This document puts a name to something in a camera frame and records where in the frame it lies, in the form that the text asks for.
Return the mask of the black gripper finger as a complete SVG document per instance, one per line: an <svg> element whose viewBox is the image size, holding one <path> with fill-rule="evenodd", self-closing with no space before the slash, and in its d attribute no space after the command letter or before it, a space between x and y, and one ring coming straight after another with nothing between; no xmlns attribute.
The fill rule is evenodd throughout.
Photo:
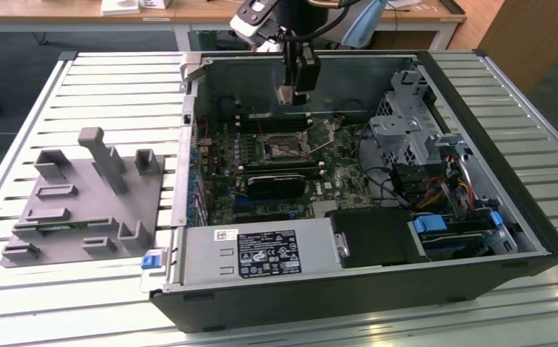
<svg viewBox="0 0 558 347"><path fill-rule="evenodd" d="M285 83L283 85L301 89L298 60L302 54L302 43L283 43Z"/></svg>
<svg viewBox="0 0 558 347"><path fill-rule="evenodd" d="M315 54L313 47L309 42L294 43L295 57L294 57L294 98L293 104L295 106L303 106L307 104L309 96L307 93L314 91L319 71L321 71L321 60Z"/></svg>

